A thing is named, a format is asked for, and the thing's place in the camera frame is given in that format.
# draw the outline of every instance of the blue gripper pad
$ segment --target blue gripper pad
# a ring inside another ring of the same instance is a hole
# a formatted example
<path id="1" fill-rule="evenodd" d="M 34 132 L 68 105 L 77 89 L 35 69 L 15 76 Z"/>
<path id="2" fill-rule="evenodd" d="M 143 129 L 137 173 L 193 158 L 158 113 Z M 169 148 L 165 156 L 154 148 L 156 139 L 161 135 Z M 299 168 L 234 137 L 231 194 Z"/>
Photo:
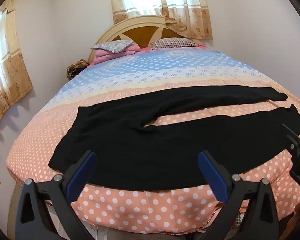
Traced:
<path id="1" fill-rule="evenodd" d="M 78 199 L 83 187 L 95 170 L 96 164 L 97 155 L 90 152 L 67 183 L 65 197 L 68 203 Z"/>
<path id="2" fill-rule="evenodd" d="M 204 152 L 199 153 L 198 165 L 216 199 L 224 204 L 227 203 L 228 186 Z"/>

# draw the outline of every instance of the black pants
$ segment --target black pants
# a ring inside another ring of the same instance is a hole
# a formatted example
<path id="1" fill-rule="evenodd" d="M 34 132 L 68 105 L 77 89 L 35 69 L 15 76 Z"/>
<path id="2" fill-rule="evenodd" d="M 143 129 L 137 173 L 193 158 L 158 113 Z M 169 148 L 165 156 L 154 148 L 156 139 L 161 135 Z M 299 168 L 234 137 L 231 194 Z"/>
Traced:
<path id="1" fill-rule="evenodd" d="M 272 88 L 203 86 L 163 90 L 79 107 L 49 166 L 65 172 L 86 150 L 98 156 L 89 182 L 126 190 L 165 190 L 206 184 L 197 156 L 208 150 L 231 174 L 270 160 L 284 143 L 278 125 L 300 134 L 300 115 L 278 108 L 238 117 L 213 116 L 146 126 L 159 116 L 213 106 L 286 100 Z"/>

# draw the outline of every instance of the gray patterned pillow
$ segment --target gray patterned pillow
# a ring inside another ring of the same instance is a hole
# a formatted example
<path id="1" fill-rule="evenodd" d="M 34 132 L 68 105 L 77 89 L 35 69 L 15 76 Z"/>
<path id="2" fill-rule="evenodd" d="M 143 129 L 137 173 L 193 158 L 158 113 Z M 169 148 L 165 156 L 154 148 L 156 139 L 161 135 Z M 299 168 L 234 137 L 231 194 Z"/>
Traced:
<path id="1" fill-rule="evenodd" d="M 123 51 L 126 47 L 130 46 L 134 41 L 122 40 L 122 41 L 108 41 L 97 44 L 92 49 L 103 49 L 112 53 L 118 53 Z"/>
<path id="2" fill-rule="evenodd" d="M 198 44 L 191 40 L 188 40 L 187 38 L 164 38 L 153 41 L 151 44 L 154 49 L 199 47 Z"/>

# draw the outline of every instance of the orange polka dot fabric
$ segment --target orange polka dot fabric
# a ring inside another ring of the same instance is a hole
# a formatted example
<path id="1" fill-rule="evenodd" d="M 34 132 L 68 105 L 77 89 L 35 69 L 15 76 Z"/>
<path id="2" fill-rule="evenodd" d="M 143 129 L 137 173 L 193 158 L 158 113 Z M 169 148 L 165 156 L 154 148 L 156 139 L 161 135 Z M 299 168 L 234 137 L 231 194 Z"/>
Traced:
<path id="1" fill-rule="evenodd" d="M 149 125 L 168 125 L 176 122 L 206 118 L 214 115 L 239 116 L 258 111 L 270 111 L 294 104 L 300 113 L 300 100 L 276 82 L 260 80 L 188 80 L 187 82 L 149 82 L 146 87 L 110 88 L 77 101 L 40 111 L 22 131 L 7 158 L 7 168 L 14 180 L 22 185 L 27 178 L 36 182 L 48 181 L 58 174 L 48 167 L 50 158 L 61 138 L 71 128 L 79 106 L 149 93 L 163 89 L 205 85 L 271 86 L 286 93 L 284 102 L 262 102 L 248 105 L 221 106 L 191 113 L 162 116 Z M 241 174 L 248 181 L 267 178 L 271 182 L 279 219 L 291 214 L 300 202 L 300 186 L 289 176 L 292 167 L 288 151 L 279 153 L 263 165 Z M 243 201 L 245 212 L 248 201 Z M 71 204 L 77 216 L 90 224 L 102 225 L 136 233 L 184 233 L 211 224 L 218 214 L 218 201 L 208 185 L 160 192 L 126 191 L 96 185 L 86 185 L 77 201 Z"/>

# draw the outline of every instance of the bedspread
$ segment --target bedspread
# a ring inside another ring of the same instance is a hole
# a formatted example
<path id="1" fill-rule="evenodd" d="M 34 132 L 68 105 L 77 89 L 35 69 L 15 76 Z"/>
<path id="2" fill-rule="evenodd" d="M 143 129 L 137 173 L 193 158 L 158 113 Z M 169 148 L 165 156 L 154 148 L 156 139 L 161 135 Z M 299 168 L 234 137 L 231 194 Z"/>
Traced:
<path id="1" fill-rule="evenodd" d="M 221 114 L 239 116 L 290 107 L 292 103 L 300 113 L 298 98 L 259 71 L 223 53 L 183 48 L 134 54 L 85 69 L 64 85 L 13 144 L 7 158 L 8 171 L 20 185 L 27 178 L 41 182 L 58 174 L 48 163 L 55 147 L 71 128 L 79 106 L 170 88 L 209 85 L 273 87 L 287 94 L 288 99 L 162 116 L 152 124 L 168 125 Z M 292 213 L 300 202 L 300 186 L 289 176 L 291 167 L 291 155 L 285 150 L 241 175 L 250 181 L 270 180 L 280 219 Z M 247 204 L 243 201 L 241 212 Z M 221 208 L 208 185 L 138 192 L 87 184 L 71 205 L 79 218 L 91 224 L 137 233 L 175 234 L 209 226 Z"/>

